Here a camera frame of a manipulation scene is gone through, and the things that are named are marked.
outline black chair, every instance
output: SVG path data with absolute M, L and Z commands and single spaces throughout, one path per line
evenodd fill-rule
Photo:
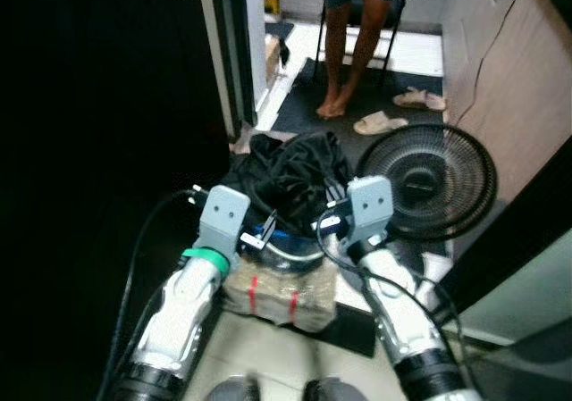
M 387 71 L 387 65 L 390 60 L 391 50 L 393 49 L 393 43 L 395 41 L 398 28 L 400 27 L 401 14 L 403 14 L 403 8 L 405 8 L 406 2 L 407 0 L 393 0 L 391 2 L 390 12 L 387 16 L 385 24 L 383 25 L 384 29 L 391 29 L 391 39 L 390 39 L 390 46 L 387 50 L 387 54 L 385 55 L 385 59 L 383 60 L 383 68 L 380 73 L 380 78 L 379 78 L 380 87 L 383 86 L 383 80 L 385 77 L 385 72 Z M 362 11 L 363 11 L 363 0 L 351 0 L 351 13 L 349 15 L 348 25 L 359 26 L 361 22 Z M 313 75 L 314 81 L 317 78 L 318 56 L 320 55 L 320 45 L 322 44 L 322 34 L 324 33 L 324 24 L 325 24 L 325 0 L 324 0 L 324 7 L 322 8 L 322 19 L 320 21 L 320 36 L 318 38 L 318 48 L 315 51 L 315 63 L 314 63 L 314 75 Z

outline person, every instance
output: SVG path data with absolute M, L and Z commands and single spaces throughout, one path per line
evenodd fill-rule
M 364 0 L 361 27 L 353 53 L 348 83 L 340 87 L 340 69 L 346 48 L 346 26 L 351 0 L 325 0 L 326 25 L 325 63 L 328 89 L 324 102 L 316 110 L 321 118 L 344 115 L 346 106 L 358 87 L 359 78 L 374 55 L 391 0 Z

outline fan grille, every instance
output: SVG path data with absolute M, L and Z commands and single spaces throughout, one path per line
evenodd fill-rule
M 481 144 L 440 124 L 396 129 L 361 157 L 359 176 L 391 181 L 390 230 L 405 238 L 452 238 L 475 226 L 496 197 L 496 171 Z

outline white slipper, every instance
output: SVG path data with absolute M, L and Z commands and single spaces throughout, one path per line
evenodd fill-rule
M 438 113 L 447 109 L 445 99 L 441 96 L 428 93 L 427 90 L 417 90 L 414 87 L 408 87 L 408 90 L 407 93 L 395 96 L 393 103 L 402 108 L 429 109 Z
M 383 111 L 370 113 L 354 124 L 356 133 L 364 136 L 380 135 L 399 127 L 407 126 L 409 122 L 403 118 L 389 119 Z

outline white floor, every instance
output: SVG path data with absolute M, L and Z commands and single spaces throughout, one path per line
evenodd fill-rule
M 282 102 L 290 93 L 294 79 L 304 66 L 306 59 L 315 58 L 320 26 L 303 22 L 295 22 L 294 24 L 293 31 L 286 39 L 286 45 L 290 49 L 290 60 L 286 69 L 280 68 L 279 76 L 274 82 L 272 89 L 266 95 L 265 102 L 258 112 L 256 129 L 261 131 L 268 131 L 272 128 L 278 118 L 278 111 L 282 106 Z M 346 54 L 353 54 L 358 32 L 357 28 L 348 28 Z M 325 28 L 322 37 L 320 60 L 324 59 L 324 36 Z M 381 68 L 383 66 L 383 58 L 387 53 L 390 37 L 390 31 L 384 30 L 382 32 L 382 38 L 375 49 L 374 59 L 369 64 L 370 67 Z M 344 63 L 351 63 L 350 55 L 344 57 Z M 389 70 L 442 77 L 441 37 L 399 32 L 391 51 Z
M 318 25 L 295 23 L 286 41 L 291 51 L 290 61 L 286 69 L 281 68 L 279 77 L 261 105 L 256 126 L 258 130 L 268 131 L 272 128 L 279 108 L 306 59 L 315 57 L 318 33 Z M 353 53 L 357 33 L 357 29 L 349 28 L 347 54 Z M 383 33 L 370 66 L 381 67 L 389 37 L 389 32 Z M 347 56 L 344 62 L 351 63 L 351 57 Z M 399 33 L 389 69 L 441 77 L 441 38 Z M 363 297 L 341 276 L 337 280 L 336 299 L 369 310 Z M 268 322 L 232 313 L 223 313 L 183 399 L 202 401 L 216 384 L 232 375 L 248 372 L 259 375 L 264 400 L 299 400 L 308 380 L 327 376 L 338 376 L 353 384 L 370 400 L 405 399 L 379 345 L 375 358 L 366 358 Z

